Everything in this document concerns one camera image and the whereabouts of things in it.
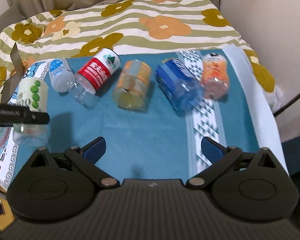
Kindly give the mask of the orange label yellow cup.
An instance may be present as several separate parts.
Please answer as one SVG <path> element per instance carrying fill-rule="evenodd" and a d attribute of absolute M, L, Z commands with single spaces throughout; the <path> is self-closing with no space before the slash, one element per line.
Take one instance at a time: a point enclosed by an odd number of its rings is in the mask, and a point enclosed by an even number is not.
<path fill-rule="evenodd" d="M 145 107 L 152 69 L 137 59 L 128 61 L 120 73 L 113 92 L 118 107 L 142 111 Z"/>

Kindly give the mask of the blue label clear cup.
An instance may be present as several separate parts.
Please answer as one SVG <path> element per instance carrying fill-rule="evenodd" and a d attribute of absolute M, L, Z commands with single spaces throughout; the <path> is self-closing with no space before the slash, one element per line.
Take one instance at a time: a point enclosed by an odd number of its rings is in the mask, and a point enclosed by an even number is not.
<path fill-rule="evenodd" d="M 177 58 L 162 61 L 154 76 L 159 87 L 178 112 L 193 109 L 203 99 L 202 85 Z"/>

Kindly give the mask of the frosted white blue-label cup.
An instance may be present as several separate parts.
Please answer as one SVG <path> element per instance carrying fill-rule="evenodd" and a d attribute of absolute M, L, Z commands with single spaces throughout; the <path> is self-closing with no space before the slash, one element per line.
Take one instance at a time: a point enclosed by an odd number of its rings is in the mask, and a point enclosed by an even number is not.
<path fill-rule="evenodd" d="M 74 83 L 75 75 L 66 59 L 54 59 L 49 63 L 49 77 L 51 86 L 58 93 L 65 93 Z"/>

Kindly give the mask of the orange cartoon label cup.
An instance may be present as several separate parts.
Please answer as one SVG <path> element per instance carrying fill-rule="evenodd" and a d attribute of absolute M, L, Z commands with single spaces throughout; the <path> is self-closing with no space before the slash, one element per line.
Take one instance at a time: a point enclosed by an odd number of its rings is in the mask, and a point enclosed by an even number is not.
<path fill-rule="evenodd" d="M 204 96 L 206 99 L 220 99 L 229 89 L 228 62 L 221 54 L 208 53 L 202 57 L 202 63 L 200 83 L 204 88 Z"/>

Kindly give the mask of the teal patterned cloth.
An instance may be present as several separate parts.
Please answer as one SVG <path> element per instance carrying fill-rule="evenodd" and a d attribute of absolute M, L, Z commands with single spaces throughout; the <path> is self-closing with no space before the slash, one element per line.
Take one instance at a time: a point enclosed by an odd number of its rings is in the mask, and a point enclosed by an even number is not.
<path fill-rule="evenodd" d="M 218 53 L 228 62 L 228 93 L 218 101 L 204 100 L 188 112 L 175 112 L 155 80 L 141 112 L 117 107 L 112 98 L 117 75 L 104 85 L 93 109 L 50 88 L 47 111 L 51 121 L 45 146 L 51 152 L 62 152 L 104 137 L 106 153 L 97 165 L 119 180 L 187 180 L 214 160 L 213 155 L 202 153 L 203 137 L 245 152 L 268 147 L 285 165 L 275 118 L 247 55 L 234 45 Z"/>

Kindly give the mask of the floral striped blanket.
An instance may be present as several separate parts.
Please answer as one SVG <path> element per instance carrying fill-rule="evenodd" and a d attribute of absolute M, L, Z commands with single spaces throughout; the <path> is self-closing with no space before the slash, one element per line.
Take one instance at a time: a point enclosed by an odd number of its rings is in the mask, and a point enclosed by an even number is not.
<path fill-rule="evenodd" d="M 103 48 L 126 55 L 234 44 L 247 55 L 271 110 L 281 103 L 274 77 L 210 0 L 124 0 L 15 20 L 0 32 L 0 91 L 14 73 L 15 43 L 27 67 L 56 57 L 92 56 Z"/>

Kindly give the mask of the green dotted label cup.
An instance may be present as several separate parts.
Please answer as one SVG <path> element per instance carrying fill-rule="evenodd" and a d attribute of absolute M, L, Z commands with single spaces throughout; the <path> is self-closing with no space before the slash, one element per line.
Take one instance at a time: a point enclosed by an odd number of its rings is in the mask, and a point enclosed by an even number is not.
<path fill-rule="evenodd" d="M 46 112 L 48 85 L 37 77 L 25 77 L 18 86 L 17 106 L 26 106 L 32 112 Z M 15 124 L 13 141 L 17 145 L 27 144 L 33 147 L 47 143 L 47 125 Z"/>

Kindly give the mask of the red Nongfu label cup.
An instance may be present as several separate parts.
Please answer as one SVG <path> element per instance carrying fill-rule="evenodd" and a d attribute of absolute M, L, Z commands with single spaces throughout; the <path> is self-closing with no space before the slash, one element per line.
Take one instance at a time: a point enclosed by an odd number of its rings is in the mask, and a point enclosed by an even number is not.
<path fill-rule="evenodd" d="M 96 104 L 96 93 L 121 66 L 117 53 L 103 48 L 96 53 L 75 74 L 74 81 L 69 83 L 69 92 L 75 100 L 90 109 Z"/>

